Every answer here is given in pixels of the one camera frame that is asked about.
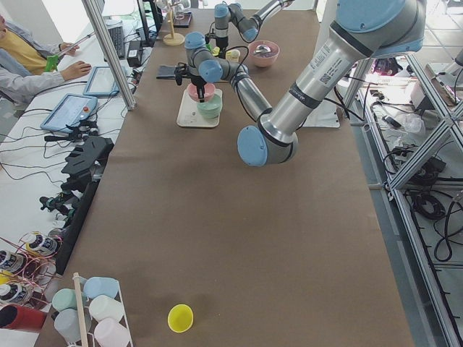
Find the blue framed tablet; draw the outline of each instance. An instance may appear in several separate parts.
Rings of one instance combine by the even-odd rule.
[[[41,129],[51,132],[71,133],[67,128],[79,125],[92,114],[98,99],[89,95],[66,94],[41,124]]]
[[[113,73],[109,67],[93,67],[83,95],[108,98],[119,92]]]

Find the hand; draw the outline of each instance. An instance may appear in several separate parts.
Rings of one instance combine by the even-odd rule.
[[[73,43],[69,43],[69,42],[63,42],[63,43],[60,43],[59,44],[59,50],[60,51],[63,51],[65,50],[66,48],[72,46]],[[79,49],[80,47],[79,46],[75,46],[73,49],[69,50],[68,52],[66,52],[65,54],[68,55],[68,56],[74,56],[75,55],[75,51],[77,49]]]
[[[72,65],[69,65],[66,69],[61,71],[61,76],[65,81],[73,80],[74,78],[79,78],[85,76],[90,72],[92,66],[90,64],[84,63],[83,61],[78,61]]]

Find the red mug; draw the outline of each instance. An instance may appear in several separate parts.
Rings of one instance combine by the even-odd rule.
[[[46,313],[20,305],[6,305],[0,309],[0,328],[39,333]]]

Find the white table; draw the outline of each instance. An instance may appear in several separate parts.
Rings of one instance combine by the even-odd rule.
[[[127,34],[133,33],[138,26],[133,21],[124,22],[124,34],[127,36]],[[82,37],[91,33],[91,31],[92,29],[89,26],[82,33]],[[143,61],[146,60],[150,53],[151,48],[145,48]],[[75,56],[65,56],[59,64],[59,70],[63,70],[79,60],[83,60],[92,66],[107,65],[103,60],[103,54],[95,36],[84,41]],[[132,70],[125,59],[120,62],[122,66],[126,67],[127,71]],[[86,81],[87,79],[88,76],[84,76],[69,82]],[[61,141],[59,143],[61,146],[66,147],[60,147],[56,142],[48,142],[46,145],[46,158],[44,158],[44,136],[49,134],[49,132],[41,130],[40,124],[49,112],[31,110],[37,108],[53,109],[67,93],[82,94],[84,87],[84,83],[64,85],[38,95],[27,107],[27,113],[18,120],[9,133],[9,137],[22,139],[14,141],[6,138],[0,144],[0,162],[4,165],[46,167],[57,164],[49,168],[5,166],[8,173],[15,178],[27,176],[37,171],[45,171],[49,175],[48,178],[44,173],[37,173],[18,181],[11,179],[4,169],[0,168],[0,197],[2,199],[0,207],[0,220],[2,222],[1,237],[11,242],[18,242],[22,236],[31,231],[40,231],[43,234],[47,234],[51,229],[64,225],[64,221],[60,220],[62,218],[59,217],[60,214],[56,211],[49,213],[47,210],[40,209],[41,203],[39,202],[39,198],[42,196],[54,197],[61,191],[60,184],[65,182],[68,177],[68,175],[61,173],[61,170],[66,165],[64,159],[75,145],[82,144],[83,142],[70,143]],[[107,101],[108,99],[105,98],[98,99],[97,107],[102,106]],[[98,112],[97,124],[100,136],[110,137],[115,143],[126,113],[127,108],[122,98],[120,96],[112,98]],[[13,247],[0,240],[0,249],[11,250]],[[0,340],[4,341],[8,347],[33,346],[37,336],[38,334],[35,333],[24,333],[6,329],[0,330]]]

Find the blue cup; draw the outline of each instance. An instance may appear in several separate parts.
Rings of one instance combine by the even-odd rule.
[[[92,277],[84,284],[84,295],[94,299],[100,295],[115,298],[119,293],[119,281],[110,277]]]

